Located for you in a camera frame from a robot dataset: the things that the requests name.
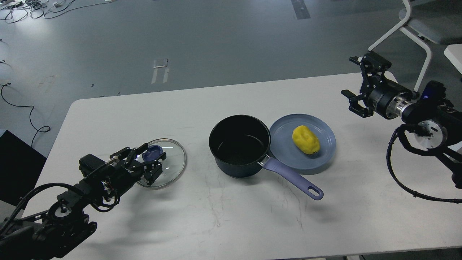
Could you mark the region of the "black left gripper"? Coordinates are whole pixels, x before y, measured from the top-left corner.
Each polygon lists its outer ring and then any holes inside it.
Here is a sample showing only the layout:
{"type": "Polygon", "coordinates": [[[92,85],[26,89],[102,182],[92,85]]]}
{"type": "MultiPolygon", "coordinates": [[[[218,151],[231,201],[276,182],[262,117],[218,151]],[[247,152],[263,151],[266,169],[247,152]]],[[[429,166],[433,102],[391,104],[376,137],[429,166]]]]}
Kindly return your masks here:
{"type": "Polygon", "coordinates": [[[125,147],[110,155],[106,179],[112,189],[128,191],[136,183],[154,187],[155,181],[163,173],[162,161],[167,154],[146,152],[147,149],[148,143],[144,143],[137,148],[125,147]]]}

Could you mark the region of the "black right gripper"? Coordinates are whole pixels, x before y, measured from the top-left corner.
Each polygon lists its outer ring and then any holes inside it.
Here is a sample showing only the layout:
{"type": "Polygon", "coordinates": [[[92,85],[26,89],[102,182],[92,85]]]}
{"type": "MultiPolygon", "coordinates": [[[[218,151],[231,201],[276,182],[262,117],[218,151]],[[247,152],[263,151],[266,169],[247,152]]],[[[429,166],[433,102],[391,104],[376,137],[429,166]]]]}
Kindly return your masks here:
{"type": "Polygon", "coordinates": [[[372,92],[355,95],[350,90],[342,90],[340,93],[349,102],[348,109],[362,118],[371,117],[374,112],[387,120],[401,117],[405,108],[411,105],[413,93],[394,81],[386,80],[384,73],[391,68],[391,61],[373,51],[361,57],[350,57],[349,61],[360,66],[363,78],[360,91],[372,92]],[[368,105],[363,107],[359,104],[367,99],[368,105]]]}

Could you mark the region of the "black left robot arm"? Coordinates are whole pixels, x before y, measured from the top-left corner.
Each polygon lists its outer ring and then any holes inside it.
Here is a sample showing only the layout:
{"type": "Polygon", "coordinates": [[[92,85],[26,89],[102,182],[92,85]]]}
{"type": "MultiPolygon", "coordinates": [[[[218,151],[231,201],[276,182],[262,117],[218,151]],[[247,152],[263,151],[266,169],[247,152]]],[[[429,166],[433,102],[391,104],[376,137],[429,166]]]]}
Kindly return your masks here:
{"type": "Polygon", "coordinates": [[[125,147],[108,161],[88,154],[79,160],[83,179],[71,186],[50,183],[32,189],[19,206],[52,187],[66,191],[46,211],[18,218],[19,208],[1,223],[2,260],[51,260],[63,258],[97,230],[84,209],[91,206],[104,213],[114,209],[134,184],[145,180],[151,185],[163,172],[167,154],[159,146],[144,143],[138,148],[125,147]]]}

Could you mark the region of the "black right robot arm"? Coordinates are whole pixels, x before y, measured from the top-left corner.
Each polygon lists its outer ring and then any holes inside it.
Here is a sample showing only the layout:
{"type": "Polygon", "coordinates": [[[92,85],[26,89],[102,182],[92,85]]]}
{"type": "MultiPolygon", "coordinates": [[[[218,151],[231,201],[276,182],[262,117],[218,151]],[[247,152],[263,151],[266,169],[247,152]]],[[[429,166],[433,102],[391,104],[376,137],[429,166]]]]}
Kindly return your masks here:
{"type": "Polygon", "coordinates": [[[359,94],[342,90],[348,99],[348,109],[367,118],[378,114],[386,120],[399,117],[402,124],[391,135],[386,151],[386,165],[393,180],[415,198],[435,202],[460,204],[460,199],[442,199],[414,191],[399,181],[392,168],[392,148],[399,140],[403,148],[422,157],[437,158],[452,173],[452,182],[461,189],[461,154],[452,149],[461,143],[461,112],[446,98],[446,88],[438,81],[430,81],[423,96],[386,78],[391,62],[368,51],[349,60],[360,67],[362,84],[359,94]]]}

